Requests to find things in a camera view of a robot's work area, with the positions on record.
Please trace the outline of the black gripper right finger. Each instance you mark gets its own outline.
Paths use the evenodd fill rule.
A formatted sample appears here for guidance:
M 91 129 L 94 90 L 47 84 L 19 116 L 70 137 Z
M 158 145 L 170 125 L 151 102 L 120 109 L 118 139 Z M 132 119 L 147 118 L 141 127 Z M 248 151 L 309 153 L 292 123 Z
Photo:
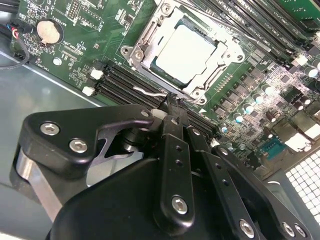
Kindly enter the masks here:
M 196 219 L 184 240 L 310 240 L 308 228 L 229 150 L 210 147 L 179 102 L 195 181 Z

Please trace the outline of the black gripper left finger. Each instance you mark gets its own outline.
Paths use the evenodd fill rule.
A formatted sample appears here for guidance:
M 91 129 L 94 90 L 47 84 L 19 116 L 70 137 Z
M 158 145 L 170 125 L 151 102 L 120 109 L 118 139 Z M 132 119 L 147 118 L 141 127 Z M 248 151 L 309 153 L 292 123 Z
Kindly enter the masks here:
M 181 113 L 170 96 L 152 111 L 127 104 L 33 113 L 22 123 L 13 165 L 53 224 L 72 197 L 91 187 L 89 168 L 121 153 L 121 136 L 145 152 L 140 161 L 157 162 L 154 221 L 168 235 L 182 235 L 195 214 Z

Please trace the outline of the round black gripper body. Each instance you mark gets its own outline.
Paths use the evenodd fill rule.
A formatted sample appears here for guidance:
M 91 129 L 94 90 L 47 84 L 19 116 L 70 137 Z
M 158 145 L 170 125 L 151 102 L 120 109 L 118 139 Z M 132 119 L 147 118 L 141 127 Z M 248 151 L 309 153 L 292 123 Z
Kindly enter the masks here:
M 158 163 L 139 160 L 72 197 L 59 211 L 49 240 L 168 240 L 153 217 Z M 195 220 L 182 240 L 231 240 L 214 191 L 192 176 Z

